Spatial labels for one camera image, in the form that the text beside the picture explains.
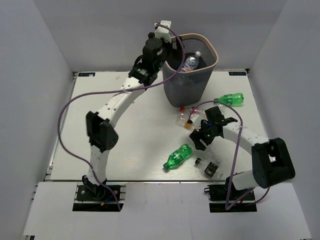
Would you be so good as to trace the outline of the green sprite bottle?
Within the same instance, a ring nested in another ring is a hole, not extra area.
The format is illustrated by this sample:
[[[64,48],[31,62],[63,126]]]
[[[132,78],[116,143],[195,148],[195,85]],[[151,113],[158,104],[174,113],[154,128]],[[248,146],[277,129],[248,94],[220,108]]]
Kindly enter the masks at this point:
[[[163,164],[165,170],[176,168],[181,165],[181,163],[189,158],[193,153],[192,148],[188,144],[181,145],[173,153],[171,153],[167,159],[167,162]]]

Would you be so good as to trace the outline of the clear bottle white cap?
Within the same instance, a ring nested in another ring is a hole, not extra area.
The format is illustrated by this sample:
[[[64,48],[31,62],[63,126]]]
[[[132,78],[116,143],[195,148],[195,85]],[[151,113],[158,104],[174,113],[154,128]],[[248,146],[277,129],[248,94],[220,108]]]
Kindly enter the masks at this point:
[[[199,65],[201,55],[201,52],[196,51],[193,55],[188,56],[180,71],[187,73],[195,70]]]

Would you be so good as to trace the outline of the large clear crushed bottle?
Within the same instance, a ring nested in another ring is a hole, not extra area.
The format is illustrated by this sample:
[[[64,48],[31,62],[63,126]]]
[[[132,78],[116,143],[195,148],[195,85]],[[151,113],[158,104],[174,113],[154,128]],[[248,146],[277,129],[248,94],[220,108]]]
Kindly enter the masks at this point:
[[[203,151],[201,150],[199,155],[203,157],[203,159],[206,160],[207,162],[212,162],[216,165],[220,165],[223,162],[221,157],[210,146],[207,146]]]

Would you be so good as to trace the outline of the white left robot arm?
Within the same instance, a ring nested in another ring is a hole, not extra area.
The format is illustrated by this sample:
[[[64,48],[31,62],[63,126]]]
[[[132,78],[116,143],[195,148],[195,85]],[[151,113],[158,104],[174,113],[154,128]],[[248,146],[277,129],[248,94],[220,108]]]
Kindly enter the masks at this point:
[[[107,181],[108,156],[119,139],[115,131],[117,122],[134,100],[153,84],[163,64],[169,59],[176,59],[180,62],[185,59],[182,37],[176,38],[176,48],[173,48],[171,41],[157,38],[153,32],[149,33],[148,40],[142,49],[142,55],[135,60],[121,91],[97,112],[90,111],[86,114],[90,166],[88,173],[82,177],[82,182],[94,199],[99,200],[106,193],[104,185]]]

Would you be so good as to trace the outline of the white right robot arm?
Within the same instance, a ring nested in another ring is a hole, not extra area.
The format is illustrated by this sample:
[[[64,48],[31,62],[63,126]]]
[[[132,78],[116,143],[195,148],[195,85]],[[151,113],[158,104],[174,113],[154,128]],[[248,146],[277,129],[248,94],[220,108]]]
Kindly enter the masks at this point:
[[[251,155],[252,168],[233,173],[226,178],[226,195],[236,200],[245,191],[261,187],[268,189],[293,179],[296,171],[287,145],[281,138],[267,138],[245,129],[233,117],[224,117],[219,107],[205,111],[206,119],[194,129],[189,138],[197,150],[204,151],[217,137],[229,140]]]

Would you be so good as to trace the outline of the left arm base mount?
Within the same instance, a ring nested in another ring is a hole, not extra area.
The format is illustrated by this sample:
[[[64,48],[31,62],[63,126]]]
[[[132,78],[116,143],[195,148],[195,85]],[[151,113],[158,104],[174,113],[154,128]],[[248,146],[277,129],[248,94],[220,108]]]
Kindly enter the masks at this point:
[[[96,213],[119,213],[125,202],[126,187],[124,185],[109,185],[115,194],[120,208],[112,195],[106,188],[95,195],[84,185],[78,185],[72,206],[73,212],[96,212]]]

